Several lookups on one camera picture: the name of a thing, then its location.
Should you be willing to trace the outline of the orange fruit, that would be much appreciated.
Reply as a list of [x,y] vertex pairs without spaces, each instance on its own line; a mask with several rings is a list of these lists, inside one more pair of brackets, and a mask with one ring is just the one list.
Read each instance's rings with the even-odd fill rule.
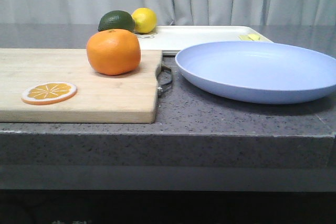
[[141,61],[139,40],[125,29],[97,32],[89,38],[86,52],[91,67],[109,76],[133,71]]

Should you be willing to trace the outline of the light blue plate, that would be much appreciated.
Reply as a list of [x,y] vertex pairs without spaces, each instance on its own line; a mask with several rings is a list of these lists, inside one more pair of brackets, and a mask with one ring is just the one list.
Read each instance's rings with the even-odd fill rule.
[[335,58],[291,45],[211,42],[181,50],[175,61],[191,84],[238,101],[295,104],[335,91]]

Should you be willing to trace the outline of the white tray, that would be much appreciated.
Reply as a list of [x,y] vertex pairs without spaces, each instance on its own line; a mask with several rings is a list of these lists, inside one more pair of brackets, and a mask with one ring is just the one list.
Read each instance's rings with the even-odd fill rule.
[[271,42],[246,26],[156,26],[150,33],[136,33],[142,50],[160,50],[167,56],[198,44],[248,40],[250,35],[258,41]]

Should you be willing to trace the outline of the wooden cutting board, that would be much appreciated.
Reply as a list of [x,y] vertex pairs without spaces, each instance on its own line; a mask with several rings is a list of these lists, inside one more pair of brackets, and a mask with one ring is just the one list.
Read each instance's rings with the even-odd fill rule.
[[[141,52],[137,69],[119,76],[96,73],[85,49],[1,49],[1,121],[51,123],[152,123],[158,99],[159,50]],[[77,87],[70,99],[49,105],[22,101],[45,82]]]

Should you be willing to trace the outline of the yellow lemon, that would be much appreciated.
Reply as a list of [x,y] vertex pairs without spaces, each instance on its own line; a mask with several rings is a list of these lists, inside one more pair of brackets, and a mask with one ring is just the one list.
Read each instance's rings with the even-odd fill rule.
[[140,34],[150,33],[157,24],[156,13],[149,8],[138,8],[132,13],[135,22],[134,30]]

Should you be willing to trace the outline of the green lime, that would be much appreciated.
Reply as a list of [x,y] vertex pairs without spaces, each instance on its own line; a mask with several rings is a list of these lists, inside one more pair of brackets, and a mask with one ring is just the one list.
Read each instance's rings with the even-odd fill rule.
[[109,29],[125,29],[133,33],[135,21],[126,11],[112,10],[101,17],[98,25],[98,31]]

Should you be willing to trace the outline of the orange slice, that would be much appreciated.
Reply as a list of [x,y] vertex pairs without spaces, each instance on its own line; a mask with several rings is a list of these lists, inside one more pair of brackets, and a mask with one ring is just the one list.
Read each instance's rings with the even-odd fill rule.
[[77,87],[69,82],[45,82],[26,89],[21,100],[31,105],[49,105],[72,98]]

